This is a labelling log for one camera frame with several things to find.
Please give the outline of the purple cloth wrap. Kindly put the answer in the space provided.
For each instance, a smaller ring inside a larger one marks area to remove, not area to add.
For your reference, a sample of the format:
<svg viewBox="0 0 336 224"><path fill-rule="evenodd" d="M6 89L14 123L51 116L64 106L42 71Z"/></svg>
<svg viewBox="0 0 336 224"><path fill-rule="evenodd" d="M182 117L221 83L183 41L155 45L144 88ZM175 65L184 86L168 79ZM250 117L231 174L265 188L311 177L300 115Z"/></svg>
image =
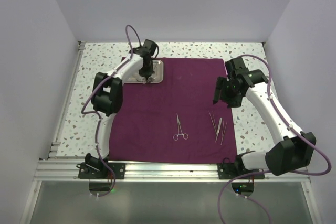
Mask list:
<svg viewBox="0 0 336 224"><path fill-rule="evenodd" d="M216 80L226 75L221 59L165 58L158 84L123 86L123 104L111 128L109 157L119 161L215 164L237 154L233 114L223 102L213 104ZM209 111L227 122L223 144ZM179 115L188 140L173 140Z"/></svg>

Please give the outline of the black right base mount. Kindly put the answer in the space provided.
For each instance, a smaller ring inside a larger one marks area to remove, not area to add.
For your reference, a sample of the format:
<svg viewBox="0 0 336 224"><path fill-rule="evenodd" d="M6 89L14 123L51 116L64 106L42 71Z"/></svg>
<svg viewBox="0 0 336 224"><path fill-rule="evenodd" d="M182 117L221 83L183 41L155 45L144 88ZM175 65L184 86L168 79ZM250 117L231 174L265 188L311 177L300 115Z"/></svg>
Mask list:
<svg viewBox="0 0 336 224"><path fill-rule="evenodd" d="M227 162L226 159L224 159L221 163L217 164L217 173L219 179L233 179L241 175L256 172L259 172L259 170L247 170L245 168L239 167L235 163Z"/></svg>

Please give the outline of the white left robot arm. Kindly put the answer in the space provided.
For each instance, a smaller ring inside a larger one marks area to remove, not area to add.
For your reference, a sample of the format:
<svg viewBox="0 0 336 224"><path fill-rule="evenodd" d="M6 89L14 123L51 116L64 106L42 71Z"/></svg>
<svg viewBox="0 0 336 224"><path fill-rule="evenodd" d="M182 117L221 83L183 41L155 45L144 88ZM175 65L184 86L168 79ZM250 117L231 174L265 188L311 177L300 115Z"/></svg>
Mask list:
<svg viewBox="0 0 336 224"><path fill-rule="evenodd" d="M113 120L122 107L123 85L136 72L145 80L151 77L154 74L153 60L158 53L158 44L146 39L140 46L132 47L115 68L107 73L99 72L95 76L92 94L82 107L81 113L98 116L94 149L89 152L90 156L98 159L90 167L90 171L97 178L104 178L109 172L109 165L104 159L109 155Z"/></svg>

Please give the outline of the stainless steel instrument tray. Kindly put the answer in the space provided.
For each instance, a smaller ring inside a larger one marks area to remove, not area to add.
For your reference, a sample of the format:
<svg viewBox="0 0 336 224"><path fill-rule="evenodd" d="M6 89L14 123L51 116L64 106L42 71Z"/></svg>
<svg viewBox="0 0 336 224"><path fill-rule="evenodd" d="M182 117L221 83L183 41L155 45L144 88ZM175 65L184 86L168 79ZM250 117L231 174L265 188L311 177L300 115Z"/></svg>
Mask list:
<svg viewBox="0 0 336 224"><path fill-rule="evenodd" d="M164 63L162 60L153 60L153 71L150 77L155 80L152 82L153 84L161 83L164 79ZM125 83L131 84L143 84L143 77L139 75L139 71L136 70L126 81Z"/></svg>

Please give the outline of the steel ring-handled clamp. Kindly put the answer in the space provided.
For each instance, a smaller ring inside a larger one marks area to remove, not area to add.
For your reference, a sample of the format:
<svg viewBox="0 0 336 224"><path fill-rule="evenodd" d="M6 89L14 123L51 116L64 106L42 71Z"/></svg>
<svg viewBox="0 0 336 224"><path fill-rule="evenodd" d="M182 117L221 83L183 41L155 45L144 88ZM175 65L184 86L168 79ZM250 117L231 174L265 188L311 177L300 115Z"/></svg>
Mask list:
<svg viewBox="0 0 336 224"><path fill-rule="evenodd" d="M152 83L155 79L152 77L143 77L142 79L142 83L143 84L148 84L148 83Z"/></svg>

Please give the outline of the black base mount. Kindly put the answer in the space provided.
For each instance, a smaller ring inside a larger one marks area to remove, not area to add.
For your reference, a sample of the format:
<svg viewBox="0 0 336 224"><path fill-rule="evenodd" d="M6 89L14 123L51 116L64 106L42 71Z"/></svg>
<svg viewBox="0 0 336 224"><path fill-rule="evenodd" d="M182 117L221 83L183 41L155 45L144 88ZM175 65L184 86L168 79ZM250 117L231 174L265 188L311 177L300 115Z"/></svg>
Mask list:
<svg viewBox="0 0 336 224"><path fill-rule="evenodd" d="M82 162L77 164L79 169L79 179L124 179L125 163L107 163L107 168L103 163L90 165Z"/></svg>
<svg viewBox="0 0 336 224"><path fill-rule="evenodd" d="M259 170L247 170L245 168L239 167L235 163L227 162L226 159L224 159L221 163L217 164L217 173L219 179L233 179L241 175L256 172L259 172Z"/></svg>

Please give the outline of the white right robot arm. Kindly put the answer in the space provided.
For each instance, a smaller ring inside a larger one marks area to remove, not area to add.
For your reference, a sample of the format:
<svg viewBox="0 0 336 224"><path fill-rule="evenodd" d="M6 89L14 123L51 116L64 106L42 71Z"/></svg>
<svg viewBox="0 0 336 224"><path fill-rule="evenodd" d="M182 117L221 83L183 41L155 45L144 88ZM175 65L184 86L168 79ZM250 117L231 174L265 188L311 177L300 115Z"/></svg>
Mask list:
<svg viewBox="0 0 336 224"><path fill-rule="evenodd" d="M238 108L246 98L266 123L274 142L267 152L250 151L232 163L236 176L246 178L260 169L279 176L310 164L316 137L294 123L270 89L270 80L259 69L249 70L241 57L225 63L226 77L216 80L213 103L223 101Z"/></svg>

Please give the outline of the broad steel forceps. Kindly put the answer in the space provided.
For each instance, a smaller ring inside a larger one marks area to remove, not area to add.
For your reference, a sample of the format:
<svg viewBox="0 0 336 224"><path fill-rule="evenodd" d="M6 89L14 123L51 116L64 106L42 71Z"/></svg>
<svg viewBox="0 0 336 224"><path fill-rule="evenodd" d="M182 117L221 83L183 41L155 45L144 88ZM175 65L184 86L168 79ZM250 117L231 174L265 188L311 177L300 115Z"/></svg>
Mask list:
<svg viewBox="0 0 336 224"><path fill-rule="evenodd" d="M215 142L217 142L217 139L218 139L218 136L219 136L219 133L220 133L220 130L221 130L222 121L223 121L223 118L220 117L220 118L219 118L219 121L218 121L217 128L216 128L216 138L215 138Z"/></svg>

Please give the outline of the steel surgical scissors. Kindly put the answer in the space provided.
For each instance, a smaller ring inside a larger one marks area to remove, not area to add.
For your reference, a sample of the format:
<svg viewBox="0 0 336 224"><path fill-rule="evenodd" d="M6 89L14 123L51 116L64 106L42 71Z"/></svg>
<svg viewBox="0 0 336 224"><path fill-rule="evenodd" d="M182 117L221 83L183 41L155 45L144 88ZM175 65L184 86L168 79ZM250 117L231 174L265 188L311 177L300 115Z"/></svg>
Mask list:
<svg viewBox="0 0 336 224"><path fill-rule="evenodd" d="M176 114L176 121L177 121L177 133L173 135L173 140L178 141L180 138L188 140L189 135L183 132L181 127L181 121L178 114Z"/></svg>

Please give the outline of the aluminium frame rail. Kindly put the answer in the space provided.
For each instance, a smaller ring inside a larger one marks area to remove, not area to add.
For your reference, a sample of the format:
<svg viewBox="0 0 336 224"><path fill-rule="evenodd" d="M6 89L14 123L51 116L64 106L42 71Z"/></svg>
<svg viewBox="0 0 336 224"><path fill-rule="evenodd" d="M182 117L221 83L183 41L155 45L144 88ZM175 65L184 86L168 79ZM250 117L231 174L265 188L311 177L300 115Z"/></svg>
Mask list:
<svg viewBox="0 0 336 224"><path fill-rule="evenodd" d="M39 161L34 181L79 181L80 159L49 159ZM224 182L219 178L218 168L210 165L164 164L145 162L117 162L118 172L123 174L121 182Z"/></svg>

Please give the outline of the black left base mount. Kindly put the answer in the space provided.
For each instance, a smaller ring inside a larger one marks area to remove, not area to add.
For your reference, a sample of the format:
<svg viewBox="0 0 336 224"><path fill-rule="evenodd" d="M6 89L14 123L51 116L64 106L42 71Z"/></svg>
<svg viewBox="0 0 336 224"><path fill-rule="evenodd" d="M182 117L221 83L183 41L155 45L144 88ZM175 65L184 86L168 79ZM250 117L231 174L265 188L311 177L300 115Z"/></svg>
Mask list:
<svg viewBox="0 0 336 224"><path fill-rule="evenodd" d="M103 163L90 165L82 162L77 164L79 169L79 179L124 179L125 163L107 163L107 168Z"/></svg>

